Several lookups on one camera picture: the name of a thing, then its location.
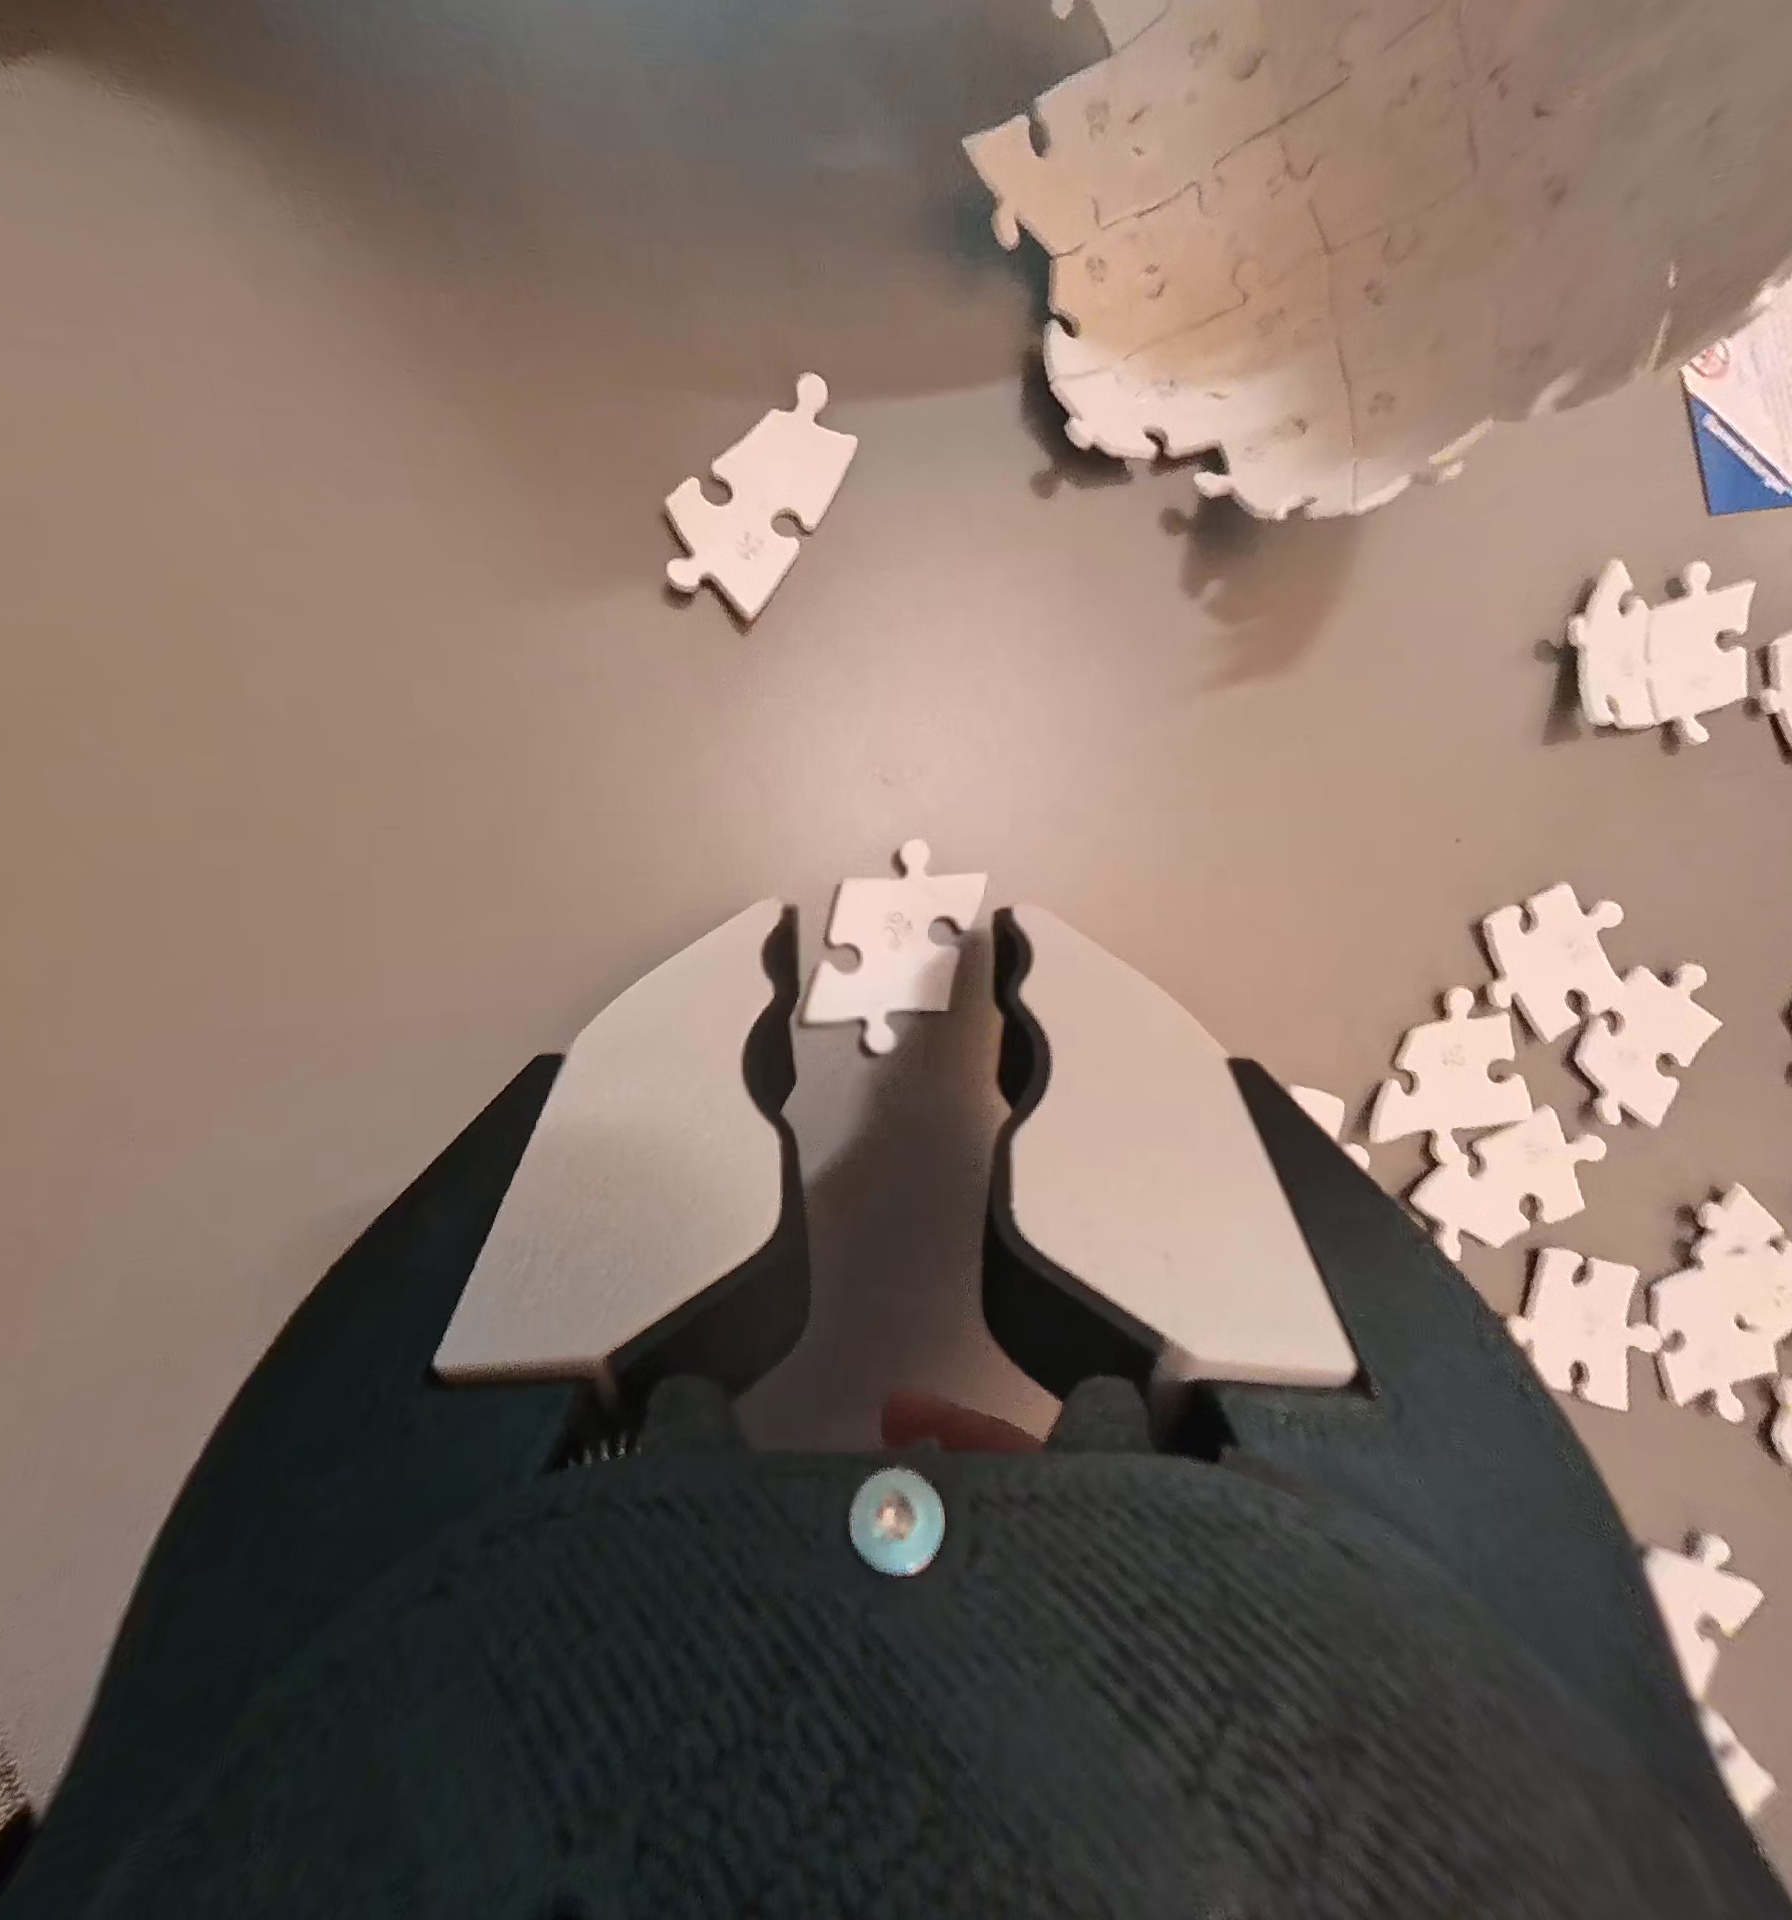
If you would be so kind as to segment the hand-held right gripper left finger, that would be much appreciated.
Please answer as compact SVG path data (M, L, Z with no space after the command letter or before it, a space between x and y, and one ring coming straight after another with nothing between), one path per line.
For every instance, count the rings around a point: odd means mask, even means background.
M562 1463L630 1451L654 1387L740 1397L810 1320L792 1019L799 913L761 899L570 1042L437 1347L449 1386L565 1383Z

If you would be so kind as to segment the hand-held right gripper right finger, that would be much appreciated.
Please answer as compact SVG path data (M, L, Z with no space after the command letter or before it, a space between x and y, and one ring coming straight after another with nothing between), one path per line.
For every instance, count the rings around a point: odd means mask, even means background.
M1000 913L994 962L1003 1353L1062 1401L1116 1381L1162 1451L1315 1463L1356 1440L1362 1368L1239 1061L1049 909Z

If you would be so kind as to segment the white puzzle piece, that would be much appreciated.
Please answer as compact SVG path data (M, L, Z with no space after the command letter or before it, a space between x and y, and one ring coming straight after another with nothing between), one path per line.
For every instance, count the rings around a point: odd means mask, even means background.
M850 969L827 956L812 973L799 1019L806 1025L853 1023L864 1052L889 1057L898 1047L898 1018L951 1007L960 963L958 941L978 921L989 876L934 873L932 847L915 837L894 855L894 871L838 883L829 947L856 954Z
M709 500L697 476L670 493L670 529L685 550L670 561L671 592L713 586L743 623L768 607L857 456L857 436L824 425L829 402L824 376L804 372L795 407L767 412L713 462L725 500Z

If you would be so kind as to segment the partly built puzzle ball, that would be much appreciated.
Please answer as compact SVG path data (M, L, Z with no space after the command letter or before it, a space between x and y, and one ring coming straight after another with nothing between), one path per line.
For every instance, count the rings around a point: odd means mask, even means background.
M1676 372L1792 277L1792 5L1093 5L962 148L1049 261L1070 441L1371 512Z

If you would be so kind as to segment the pile of white puzzle pieces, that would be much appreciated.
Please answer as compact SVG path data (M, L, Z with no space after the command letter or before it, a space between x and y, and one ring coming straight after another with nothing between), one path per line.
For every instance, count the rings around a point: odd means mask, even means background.
M1456 829L1378 844L1378 880L1458 880L1489 852L1484 987L1412 1023L1362 1135L1412 1143L1409 1210L1452 1259L1516 1248L1507 1331L1600 1431L1651 1403L1660 1438L1743 1433L1792 1520L1792 623L1749 647L1756 579L1686 565L1650 604L1607 563L1545 658L1580 719L1531 782L1486 753L1448 785L1407 769L1355 826L1435 801Z

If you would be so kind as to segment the paper puzzle leaflet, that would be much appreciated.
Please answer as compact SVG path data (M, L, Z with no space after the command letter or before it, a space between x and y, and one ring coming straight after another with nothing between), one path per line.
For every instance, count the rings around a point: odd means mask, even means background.
M1743 328L1686 364L1681 385L1705 510L1792 505L1792 277Z

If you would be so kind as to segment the person's right hand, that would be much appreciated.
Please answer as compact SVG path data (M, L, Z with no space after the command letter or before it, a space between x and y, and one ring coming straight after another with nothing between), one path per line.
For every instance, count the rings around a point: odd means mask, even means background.
M892 1391L881 1408L889 1450L937 1448L958 1453L1037 1453L1046 1438L1010 1421L918 1387Z

